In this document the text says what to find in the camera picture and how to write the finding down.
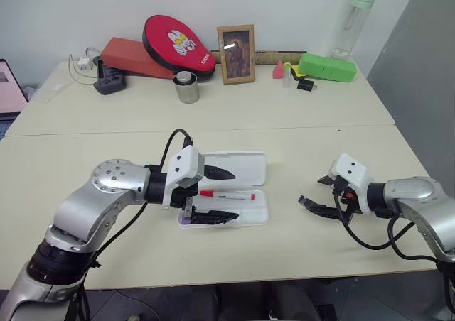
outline black cable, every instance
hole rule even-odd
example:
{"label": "black cable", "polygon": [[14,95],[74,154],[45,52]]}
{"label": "black cable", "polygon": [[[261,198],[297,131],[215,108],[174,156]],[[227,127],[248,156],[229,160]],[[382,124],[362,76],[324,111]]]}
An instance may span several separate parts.
{"label": "black cable", "polygon": [[450,282],[449,282],[449,278],[447,277],[447,275],[443,275],[443,279],[444,279],[444,299],[446,301],[447,307],[452,312],[452,316],[453,316],[453,314],[455,314],[455,307],[452,304],[452,301],[451,301],[451,298],[450,298]]}
{"label": "black cable", "polygon": [[398,249],[398,246],[396,245],[395,240],[393,239],[393,224],[395,224],[395,222],[397,221],[398,218],[400,218],[400,216],[398,214],[393,216],[387,226],[387,235],[389,236],[389,242],[392,245],[393,250],[397,253],[397,255],[400,256],[402,259],[407,259],[409,261],[416,261],[419,259],[423,259],[423,260],[437,263],[438,261],[434,257],[426,256],[426,255],[409,256],[409,255],[405,255]]}
{"label": "black cable", "polygon": [[109,238],[109,240],[104,243],[97,251],[95,257],[93,258],[93,261],[96,261],[96,259],[98,258],[98,256],[109,246],[111,245],[111,243],[120,237],[121,234],[123,234],[131,225],[133,225],[133,223],[135,221],[137,221],[137,219],[141,216],[142,212],[144,212],[145,208],[147,206],[147,202],[145,202],[141,209],[134,215],[134,217],[132,217],[132,219],[124,226],[122,227],[119,231],[117,231],[117,233],[112,236],[111,238]]}
{"label": "black cable", "polygon": [[144,301],[141,301],[141,300],[138,300],[137,298],[132,298],[130,296],[126,296],[125,294],[122,294],[120,293],[118,290],[115,291],[118,295],[122,296],[123,298],[126,298],[127,300],[131,300],[131,301],[134,301],[134,302],[138,302],[140,303],[141,305],[147,307],[148,309],[150,309],[156,316],[156,319],[157,321],[160,321],[161,318],[159,317],[159,314],[157,313],[157,311],[148,303],[145,303]]}
{"label": "black cable", "polygon": [[[169,136],[169,140],[166,144],[166,147],[163,152],[163,156],[161,157],[161,162],[160,162],[160,169],[163,168],[164,161],[166,160],[166,156],[168,154],[169,146],[171,145],[171,142],[174,138],[174,136],[177,133],[182,133],[186,138],[191,138],[190,134],[188,134],[185,130],[183,129],[176,129],[175,131],[172,132],[172,134]],[[106,241],[96,252],[96,254],[93,257],[92,260],[92,266],[99,266],[99,264],[96,262],[98,256],[117,238],[119,238],[128,228],[133,225],[135,221],[141,216],[142,212],[144,212],[145,208],[147,206],[147,202],[145,202],[141,209],[134,215],[134,217],[124,226],[122,227],[114,236],[109,238],[108,241]],[[88,303],[88,298],[87,298],[87,292],[85,291],[84,287],[84,281],[80,285],[80,289],[77,291],[77,300],[79,302],[79,317],[82,321],[90,321],[90,305]]]}
{"label": "black cable", "polygon": [[[387,243],[381,244],[381,245],[370,245],[370,244],[367,244],[364,241],[362,241],[360,238],[358,238],[354,234],[353,230],[349,227],[349,224],[344,219],[343,212],[341,211],[340,202],[338,201],[338,195],[334,194],[333,198],[335,200],[335,206],[336,206],[336,210],[338,212],[338,217],[341,220],[341,224],[343,224],[345,230],[349,233],[349,235],[351,237],[353,237],[353,239],[356,242],[358,242],[361,246],[364,246],[365,248],[370,249],[370,250],[383,250],[391,245],[390,241],[388,241]],[[394,239],[394,241],[397,241],[398,239],[400,239],[413,226],[414,226],[413,222],[410,222],[408,225],[406,225],[400,232],[397,233],[397,235],[395,237],[392,237]]]}
{"label": "black cable", "polygon": [[168,155],[169,146],[171,145],[171,142],[177,133],[182,133],[186,138],[191,138],[190,134],[188,134],[185,130],[180,128],[172,132],[172,134],[169,136],[168,143],[166,144],[166,147],[164,149],[163,156],[161,157],[161,162],[159,163],[160,170],[163,169],[164,161],[166,161],[166,156]]}

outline cartoon logo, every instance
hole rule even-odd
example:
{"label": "cartoon logo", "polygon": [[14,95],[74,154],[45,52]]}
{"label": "cartoon logo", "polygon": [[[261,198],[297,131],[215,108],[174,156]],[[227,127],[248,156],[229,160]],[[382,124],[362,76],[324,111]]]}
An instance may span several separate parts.
{"label": "cartoon logo", "polygon": [[196,44],[180,31],[171,30],[168,32],[168,37],[173,41],[173,48],[182,56],[196,49]]}

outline small yellow object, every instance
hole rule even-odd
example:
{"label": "small yellow object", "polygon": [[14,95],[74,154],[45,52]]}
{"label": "small yellow object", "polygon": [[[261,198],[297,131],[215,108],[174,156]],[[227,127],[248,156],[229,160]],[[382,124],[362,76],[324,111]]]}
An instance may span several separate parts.
{"label": "small yellow object", "polygon": [[304,77],[306,74],[302,74],[299,72],[299,66],[298,65],[291,65],[291,68],[295,71],[297,77]]}

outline wooden picture frame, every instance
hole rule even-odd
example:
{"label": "wooden picture frame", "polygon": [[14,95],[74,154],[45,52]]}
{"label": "wooden picture frame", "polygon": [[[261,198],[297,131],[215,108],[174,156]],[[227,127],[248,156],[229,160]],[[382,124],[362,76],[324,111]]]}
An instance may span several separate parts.
{"label": "wooden picture frame", "polygon": [[254,26],[218,26],[216,29],[224,84],[254,82],[256,78]]}

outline charger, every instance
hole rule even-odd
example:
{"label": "charger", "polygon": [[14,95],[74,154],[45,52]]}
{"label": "charger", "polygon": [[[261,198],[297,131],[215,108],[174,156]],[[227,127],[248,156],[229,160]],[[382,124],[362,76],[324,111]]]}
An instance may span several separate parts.
{"label": "charger", "polygon": [[91,70],[93,67],[93,62],[88,57],[79,57],[77,62],[77,70],[79,71],[88,71]]}

